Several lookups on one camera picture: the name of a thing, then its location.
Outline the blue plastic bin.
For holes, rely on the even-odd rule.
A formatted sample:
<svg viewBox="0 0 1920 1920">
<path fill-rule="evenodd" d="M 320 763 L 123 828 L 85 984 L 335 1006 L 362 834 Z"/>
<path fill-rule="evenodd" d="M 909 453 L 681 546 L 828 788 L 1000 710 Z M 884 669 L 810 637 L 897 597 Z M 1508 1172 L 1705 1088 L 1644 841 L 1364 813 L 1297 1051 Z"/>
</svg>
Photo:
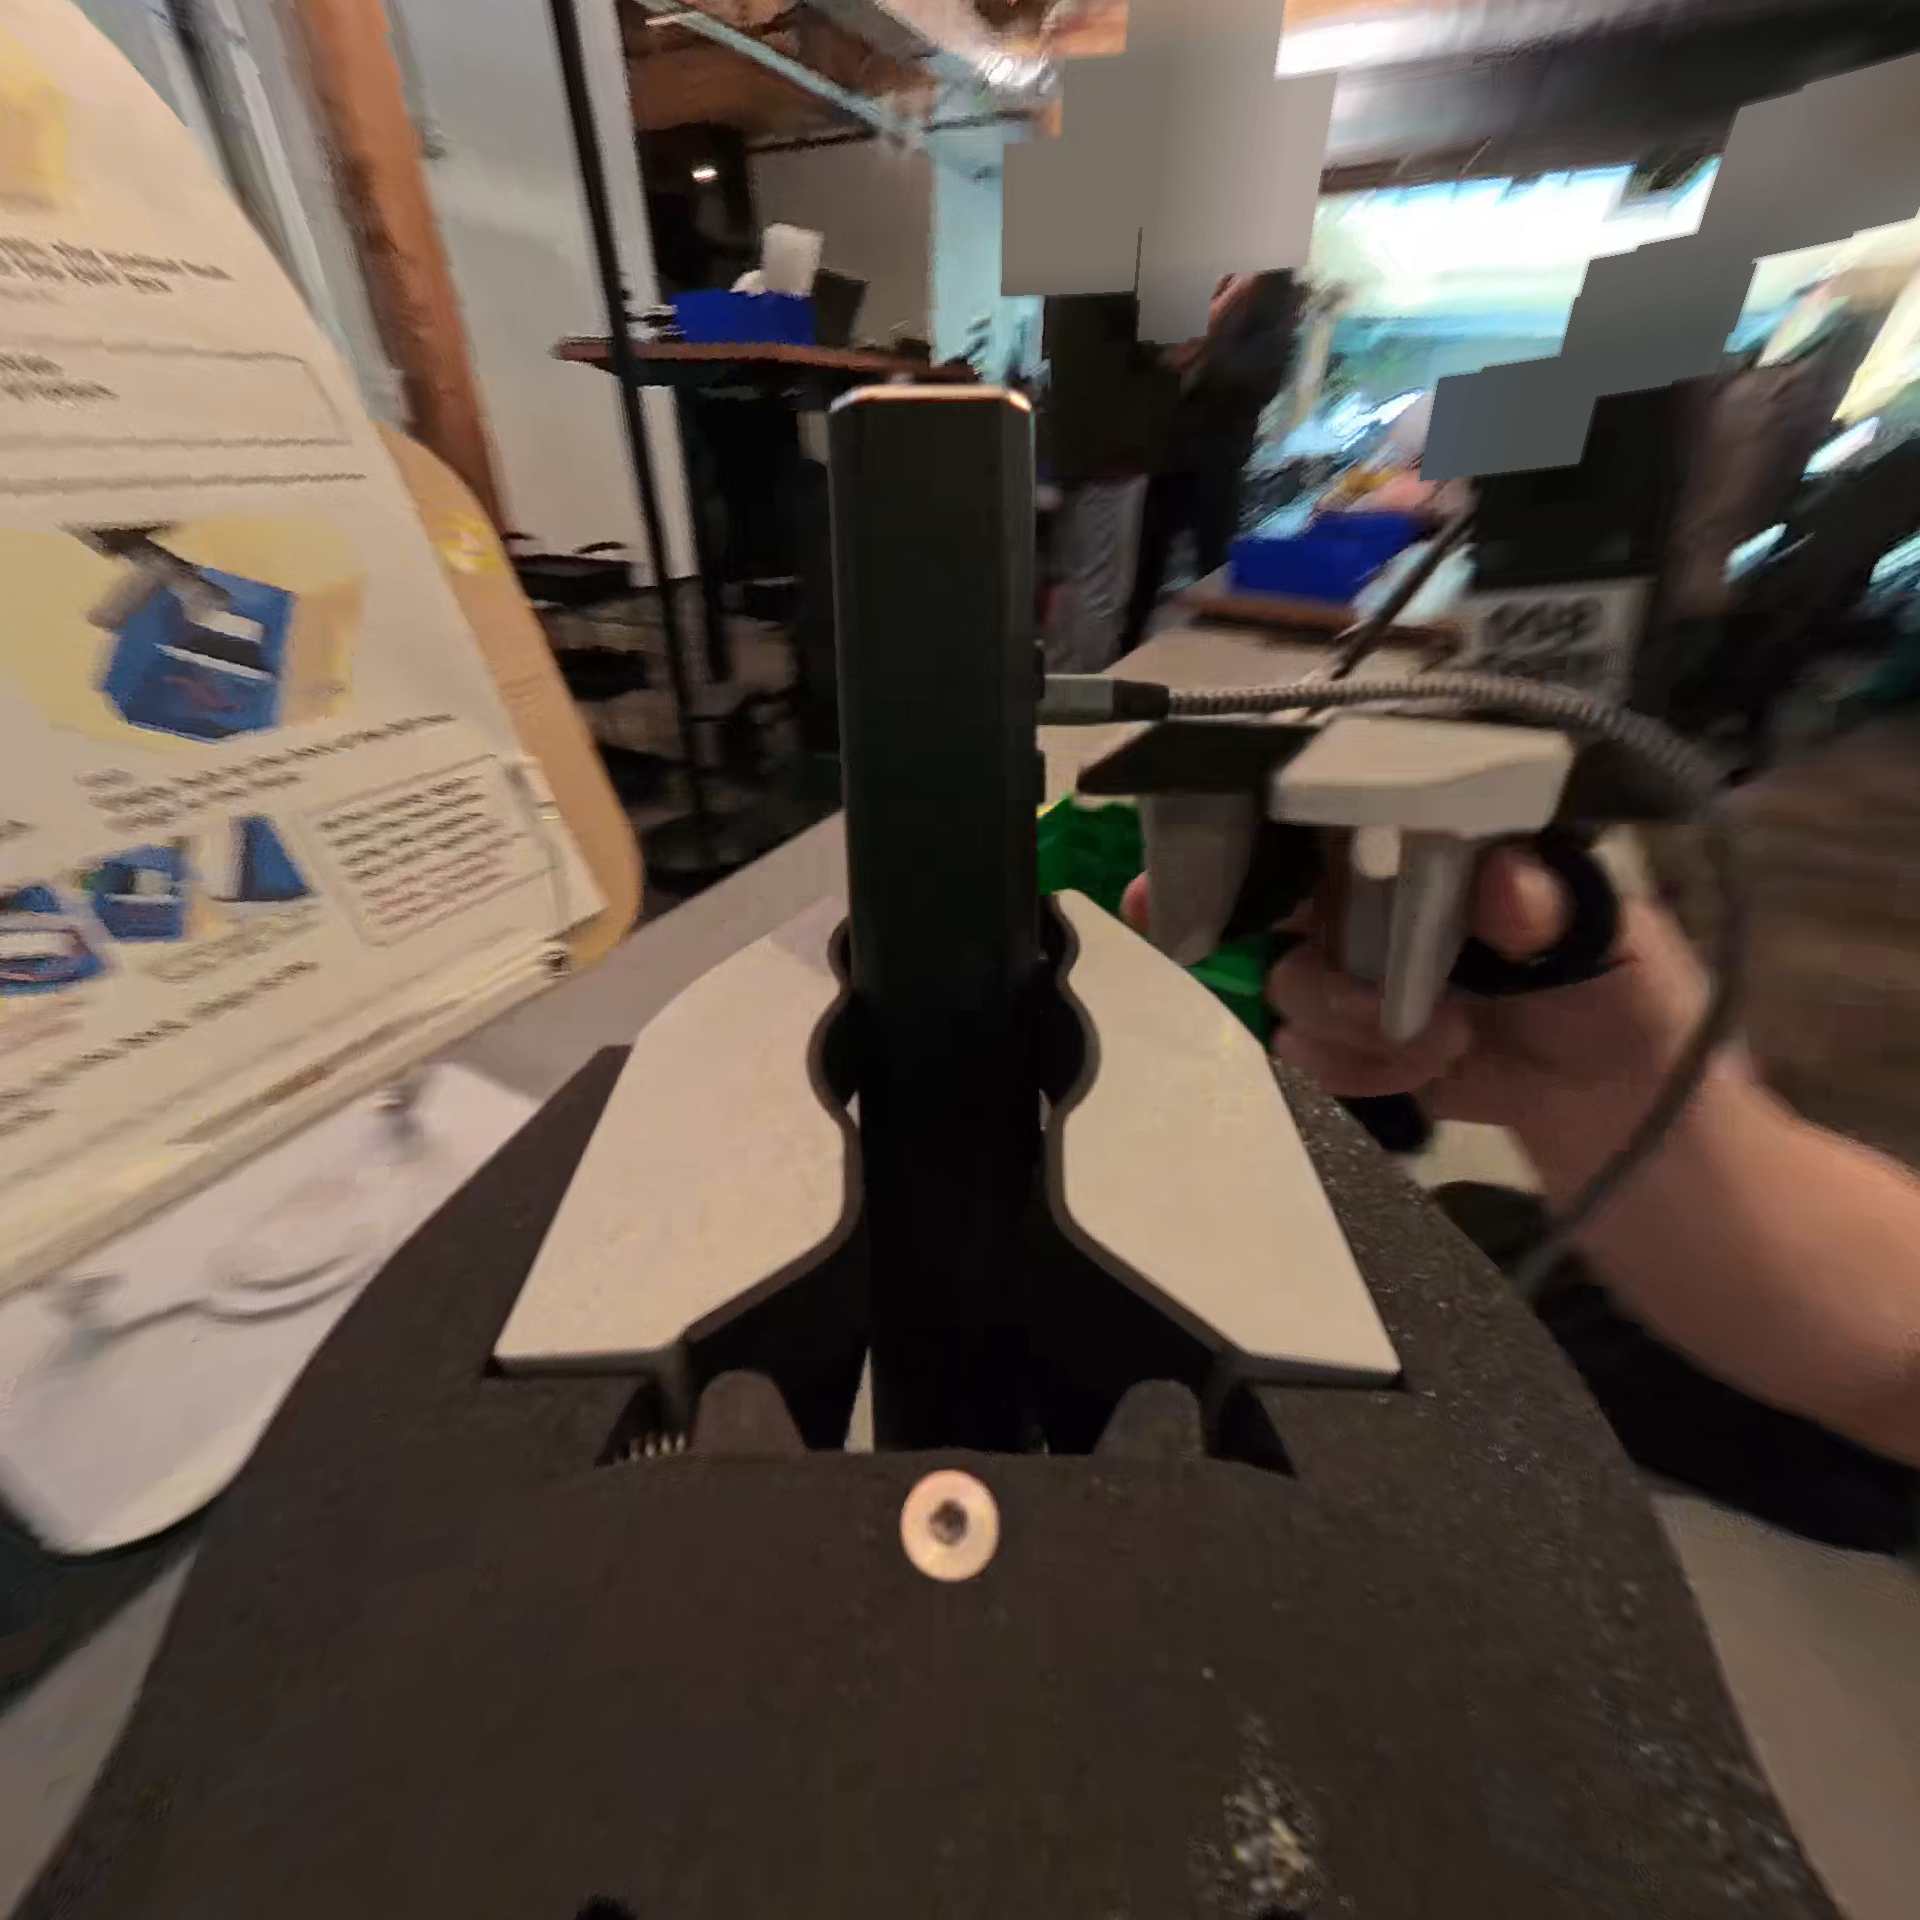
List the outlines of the blue plastic bin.
<svg viewBox="0 0 1920 1920">
<path fill-rule="evenodd" d="M 1354 602 L 1398 553 L 1425 540 L 1411 512 L 1270 515 L 1236 537 L 1226 578 L 1236 594 Z"/>
<path fill-rule="evenodd" d="M 673 296 L 673 327 L 688 346 L 814 346 L 811 296 L 769 290 L 685 290 Z"/>
</svg>

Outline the brown cardboard backing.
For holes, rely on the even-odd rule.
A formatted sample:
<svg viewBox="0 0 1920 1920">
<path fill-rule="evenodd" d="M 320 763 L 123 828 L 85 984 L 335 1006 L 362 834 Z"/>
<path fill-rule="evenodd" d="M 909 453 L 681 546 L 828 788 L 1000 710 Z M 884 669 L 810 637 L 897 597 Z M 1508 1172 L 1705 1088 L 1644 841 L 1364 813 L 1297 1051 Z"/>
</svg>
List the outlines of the brown cardboard backing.
<svg viewBox="0 0 1920 1920">
<path fill-rule="evenodd" d="M 564 931 L 570 966 L 591 971 L 638 921 L 644 863 L 637 828 L 479 497 L 431 447 L 400 430 L 379 422 L 379 440 L 476 634 L 515 737 L 538 763 L 560 824 L 570 831 L 600 891 L 600 910 Z"/>
</svg>

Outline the black white printed sign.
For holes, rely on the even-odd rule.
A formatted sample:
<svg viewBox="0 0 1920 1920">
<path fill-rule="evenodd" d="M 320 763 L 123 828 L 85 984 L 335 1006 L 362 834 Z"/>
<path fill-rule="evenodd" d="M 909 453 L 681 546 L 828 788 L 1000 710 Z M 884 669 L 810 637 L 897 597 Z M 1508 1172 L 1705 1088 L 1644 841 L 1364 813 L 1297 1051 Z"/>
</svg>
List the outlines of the black white printed sign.
<svg viewBox="0 0 1920 1920">
<path fill-rule="evenodd" d="M 1629 706 L 1649 602 L 1649 578 L 1473 590 L 1458 602 L 1458 660 Z"/>
</svg>

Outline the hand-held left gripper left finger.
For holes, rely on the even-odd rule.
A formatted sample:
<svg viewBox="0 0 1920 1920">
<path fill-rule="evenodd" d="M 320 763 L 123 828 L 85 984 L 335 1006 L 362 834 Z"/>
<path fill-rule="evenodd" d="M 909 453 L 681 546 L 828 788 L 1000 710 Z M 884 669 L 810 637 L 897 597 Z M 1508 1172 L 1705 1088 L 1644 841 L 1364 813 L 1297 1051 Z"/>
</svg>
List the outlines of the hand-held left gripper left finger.
<svg viewBox="0 0 1920 1920">
<path fill-rule="evenodd" d="M 847 904 L 820 899 L 637 1037 L 510 1310 L 510 1376 L 834 1340 L 859 1241 Z"/>
</svg>

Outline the person's right hand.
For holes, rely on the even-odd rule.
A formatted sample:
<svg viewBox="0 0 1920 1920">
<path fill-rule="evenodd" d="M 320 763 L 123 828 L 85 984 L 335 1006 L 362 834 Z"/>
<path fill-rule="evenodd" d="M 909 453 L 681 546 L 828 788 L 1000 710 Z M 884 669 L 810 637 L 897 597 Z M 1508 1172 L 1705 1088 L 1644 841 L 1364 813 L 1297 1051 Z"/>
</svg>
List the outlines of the person's right hand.
<svg viewBox="0 0 1920 1920">
<path fill-rule="evenodd" d="M 1710 976 L 1663 899 L 1632 893 L 1608 966 L 1526 997 L 1454 997 L 1407 1043 L 1328 946 L 1323 887 L 1280 925 L 1264 978 L 1276 1056 L 1339 1100 L 1414 1097 L 1438 1119 L 1511 1131 L 1564 1210 L 1632 1137 L 1710 1009 Z"/>
</svg>

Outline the clear acrylic stand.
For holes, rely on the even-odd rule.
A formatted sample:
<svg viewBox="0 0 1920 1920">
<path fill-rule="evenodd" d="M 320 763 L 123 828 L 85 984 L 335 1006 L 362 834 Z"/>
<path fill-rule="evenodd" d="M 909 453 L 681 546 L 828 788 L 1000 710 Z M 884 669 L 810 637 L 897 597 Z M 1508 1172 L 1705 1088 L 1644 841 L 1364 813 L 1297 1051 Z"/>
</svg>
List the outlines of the clear acrylic stand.
<svg viewBox="0 0 1920 1920">
<path fill-rule="evenodd" d="M 534 1115 L 434 1066 L 10 1297 L 10 1515 L 97 1554 L 204 1512 L 362 1288 Z"/>
</svg>

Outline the wooden post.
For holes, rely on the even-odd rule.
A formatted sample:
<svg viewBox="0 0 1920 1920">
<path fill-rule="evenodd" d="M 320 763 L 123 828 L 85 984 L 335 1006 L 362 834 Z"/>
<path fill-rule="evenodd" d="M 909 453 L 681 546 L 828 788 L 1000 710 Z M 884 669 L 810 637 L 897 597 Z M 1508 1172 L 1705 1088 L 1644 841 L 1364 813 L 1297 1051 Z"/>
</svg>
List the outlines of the wooden post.
<svg viewBox="0 0 1920 1920">
<path fill-rule="evenodd" d="M 507 532 L 467 327 L 431 196 L 423 140 L 407 106 L 391 18 L 384 3 L 293 9 L 407 425 Z"/>
</svg>

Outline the wooden table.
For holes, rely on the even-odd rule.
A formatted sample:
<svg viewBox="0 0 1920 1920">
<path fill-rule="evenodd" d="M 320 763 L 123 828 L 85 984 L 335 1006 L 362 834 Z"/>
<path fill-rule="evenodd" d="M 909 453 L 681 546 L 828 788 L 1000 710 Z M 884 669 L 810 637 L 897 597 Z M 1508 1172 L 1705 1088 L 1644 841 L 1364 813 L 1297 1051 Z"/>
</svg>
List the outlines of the wooden table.
<svg viewBox="0 0 1920 1920">
<path fill-rule="evenodd" d="M 632 340 L 632 385 L 657 391 L 766 391 L 829 406 L 836 397 L 886 385 L 976 385 L 967 362 L 928 363 L 909 355 L 797 343 Z"/>
</svg>

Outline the black floor pole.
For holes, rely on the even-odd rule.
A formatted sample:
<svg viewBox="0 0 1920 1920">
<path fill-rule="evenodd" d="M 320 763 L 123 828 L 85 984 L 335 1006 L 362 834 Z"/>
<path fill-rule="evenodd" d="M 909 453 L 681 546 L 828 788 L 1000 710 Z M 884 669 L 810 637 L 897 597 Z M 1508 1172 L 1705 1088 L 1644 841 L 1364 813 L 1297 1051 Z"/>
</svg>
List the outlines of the black floor pole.
<svg viewBox="0 0 1920 1920">
<path fill-rule="evenodd" d="M 578 3 L 548 3 L 562 69 L 564 113 L 581 168 L 594 274 L 607 309 L 607 363 L 617 381 L 617 406 L 629 443 L 644 549 L 657 578 L 659 629 L 682 752 L 685 806 L 638 831 L 644 875 L 673 897 L 714 887 L 766 851 L 811 828 L 834 812 L 829 779 L 801 746 L 789 744 L 794 697 L 729 679 L 697 681 L 697 657 L 713 657 L 728 637 L 719 600 L 697 578 L 703 644 L 682 618 L 681 582 L 670 569 L 669 532 L 659 509 L 659 474 L 651 447 L 644 380 L 629 322 L 623 259 L 612 219 L 607 159 L 587 68 L 587 37 Z"/>
</svg>

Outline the person's right forearm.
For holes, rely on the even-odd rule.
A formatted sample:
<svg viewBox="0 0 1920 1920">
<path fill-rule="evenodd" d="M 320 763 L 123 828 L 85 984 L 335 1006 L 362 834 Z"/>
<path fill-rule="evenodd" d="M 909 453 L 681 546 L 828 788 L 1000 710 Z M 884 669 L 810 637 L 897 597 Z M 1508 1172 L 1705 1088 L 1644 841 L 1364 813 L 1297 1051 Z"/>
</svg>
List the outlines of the person's right forearm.
<svg viewBox="0 0 1920 1920">
<path fill-rule="evenodd" d="M 1917 1467 L 1917 1172 L 1801 1116 L 1746 1057 L 1574 1241 L 1713 1379 Z"/>
</svg>

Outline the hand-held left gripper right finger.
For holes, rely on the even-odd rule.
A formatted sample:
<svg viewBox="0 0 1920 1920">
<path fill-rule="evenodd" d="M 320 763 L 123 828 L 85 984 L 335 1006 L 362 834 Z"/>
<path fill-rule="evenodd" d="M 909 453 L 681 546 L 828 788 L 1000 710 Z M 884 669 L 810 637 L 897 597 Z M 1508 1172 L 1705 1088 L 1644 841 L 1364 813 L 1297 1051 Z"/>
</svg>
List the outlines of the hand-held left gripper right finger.
<svg viewBox="0 0 1920 1920">
<path fill-rule="evenodd" d="M 1394 1340 L 1264 1043 L 1085 893 L 1047 904 L 1082 1040 L 1047 1116 L 1069 1241 L 1229 1379 L 1398 1384 Z"/>
</svg>

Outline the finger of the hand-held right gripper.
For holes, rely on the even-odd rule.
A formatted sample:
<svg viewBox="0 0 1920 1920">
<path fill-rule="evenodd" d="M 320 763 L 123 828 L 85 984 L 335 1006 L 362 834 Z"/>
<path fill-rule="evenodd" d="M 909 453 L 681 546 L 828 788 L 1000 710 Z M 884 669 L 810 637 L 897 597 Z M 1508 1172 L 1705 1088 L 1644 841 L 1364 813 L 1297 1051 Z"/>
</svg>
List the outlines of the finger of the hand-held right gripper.
<svg viewBox="0 0 1920 1920">
<path fill-rule="evenodd" d="M 1270 821 L 1329 831 L 1347 854 L 1336 957 L 1376 991 L 1388 1043 L 1432 1023 L 1480 863 L 1557 821 L 1574 763 L 1574 741 L 1549 729 L 1339 716 L 1270 775 Z"/>
<path fill-rule="evenodd" d="M 1147 938 L 1182 966 L 1270 931 L 1328 875 L 1320 828 L 1280 821 L 1273 779 L 1308 724 L 1150 724 L 1078 775 L 1142 813 Z"/>
</svg>

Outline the green cloth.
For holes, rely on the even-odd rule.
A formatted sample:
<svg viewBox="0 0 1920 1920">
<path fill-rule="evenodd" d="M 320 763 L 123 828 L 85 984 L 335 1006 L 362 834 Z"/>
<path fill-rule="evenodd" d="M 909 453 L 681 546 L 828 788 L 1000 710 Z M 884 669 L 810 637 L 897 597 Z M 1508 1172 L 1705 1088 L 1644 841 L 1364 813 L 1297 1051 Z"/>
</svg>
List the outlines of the green cloth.
<svg viewBox="0 0 1920 1920">
<path fill-rule="evenodd" d="M 1144 875 L 1144 824 L 1133 800 L 1064 796 L 1039 812 L 1039 887 L 1053 893 L 1085 893 L 1108 918 L 1125 921 L 1125 899 Z M 1264 982 L 1280 962 L 1280 938 L 1270 928 L 1219 940 L 1189 972 L 1254 1032 L 1261 1047 L 1273 1043 L 1276 1013 Z"/>
</svg>

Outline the printed instruction sheet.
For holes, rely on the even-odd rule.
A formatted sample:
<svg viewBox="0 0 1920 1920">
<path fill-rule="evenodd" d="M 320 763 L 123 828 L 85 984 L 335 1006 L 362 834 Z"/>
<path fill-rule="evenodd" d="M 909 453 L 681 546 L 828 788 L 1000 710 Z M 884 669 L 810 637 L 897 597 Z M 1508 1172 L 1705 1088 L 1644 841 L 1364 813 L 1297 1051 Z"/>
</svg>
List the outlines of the printed instruction sheet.
<svg viewBox="0 0 1920 1920">
<path fill-rule="evenodd" d="M 600 904 L 297 278 L 76 3 L 6 3 L 4 1290 L 560 984 Z"/>
</svg>

